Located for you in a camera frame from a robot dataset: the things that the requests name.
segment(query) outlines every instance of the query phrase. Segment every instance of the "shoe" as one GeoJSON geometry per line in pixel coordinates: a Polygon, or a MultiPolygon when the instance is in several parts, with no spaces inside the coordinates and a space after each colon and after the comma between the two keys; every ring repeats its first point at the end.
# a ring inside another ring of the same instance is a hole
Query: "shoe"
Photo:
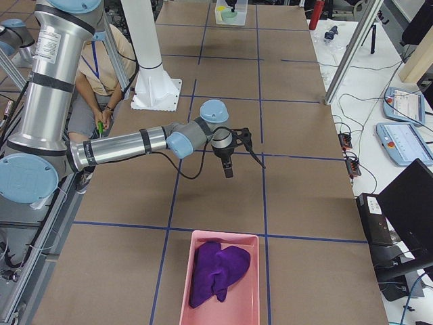
{"type": "Polygon", "coordinates": [[[84,194],[86,192],[87,186],[89,185],[92,176],[93,173],[89,171],[83,171],[75,187],[75,190],[78,194],[84,194]]]}

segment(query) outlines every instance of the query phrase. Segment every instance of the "person's arm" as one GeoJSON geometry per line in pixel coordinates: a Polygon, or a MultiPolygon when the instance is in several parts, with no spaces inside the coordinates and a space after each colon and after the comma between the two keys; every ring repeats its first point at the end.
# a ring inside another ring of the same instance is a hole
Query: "person's arm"
{"type": "Polygon", "coordinates": [[[97,127],[98,121],[104,121],[102,112],[99,109],[99,105],[96,101],[95,93],[93,92],[90,83],[88,82],[86,76],[78,71],[75,78],[75,87],[80,95],[84,98],[87,105],[92,109],[93,115],[95,116],[95,125],[97,127]]]}
{"type": "Polygon", "coordinates": [[[114,88],[114,92],[106,105],[106,109],[102,112],[102,118],[104,122],[104,128],[107,129],[110,127],[111,117],[113,115],[114,109],[119,101],[122,99],[122,89],[120,88],[120,83],[117,82],[116,88],[114,88]]]}

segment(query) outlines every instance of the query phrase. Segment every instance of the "label on robot arm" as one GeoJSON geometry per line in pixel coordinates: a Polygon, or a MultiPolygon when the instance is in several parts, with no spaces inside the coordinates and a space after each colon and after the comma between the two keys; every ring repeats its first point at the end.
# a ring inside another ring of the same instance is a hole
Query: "label on robot arm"
{"type": "Polygon", "coordinates": [[[368,202],[368,209],[369,209],[371,214],[374,214],[374,215],[381,215],[382,214],[382,210],[381,210],[380,205],[378,203],[378,200],[376,200],[376,198],[374,198],[372,196],[368,196],[367,202],[368,202]]]}
{"type": "Polygon", "coordinates": [[[61,39],[61,34],[41,30],[36,45],[35,58],[54,64],[55,59],[57,59],[61,39]]]}

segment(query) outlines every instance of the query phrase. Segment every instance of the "blue and white device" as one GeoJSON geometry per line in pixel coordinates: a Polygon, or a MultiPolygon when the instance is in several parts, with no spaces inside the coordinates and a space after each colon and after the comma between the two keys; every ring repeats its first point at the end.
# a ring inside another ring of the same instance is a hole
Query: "blue and white device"
{"type": "Polygon", "coordinates": [[[412,93],[394,87],[389,87],[386,90],[384,98],[386,117],[396,121],[412,122],[415,123],[416,127],[420,127],[426,122],[425,111],[422,92],[412,93]]]}
{"type": "Polygon", "coordinates": [[[412,123],[378,123],[376,133],[397,166],[409,166],[416,158],[433,166],[433,153],[412,123]]]}

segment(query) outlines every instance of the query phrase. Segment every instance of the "blue lanyard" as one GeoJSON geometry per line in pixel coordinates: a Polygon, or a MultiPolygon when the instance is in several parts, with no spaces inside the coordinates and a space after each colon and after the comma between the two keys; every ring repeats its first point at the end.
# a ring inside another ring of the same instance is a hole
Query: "blue lanyard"
{"type": "Polygon", "coordinates": [[[91,65],[88,63],[88,61],[84,58],[84,56],[81,56],[85,62],[85,64],[87,64],[87,66],[89,67],[90,70],[92,70],[93,74],[99,79],[99,69],[97,67],[97,57],[96,57],[96,47],[95,47],[95,42],[92,41],[92,52],[93,52],[93,62],[95,62],[95,69],[96,71],[91,67],[91,65]]]}

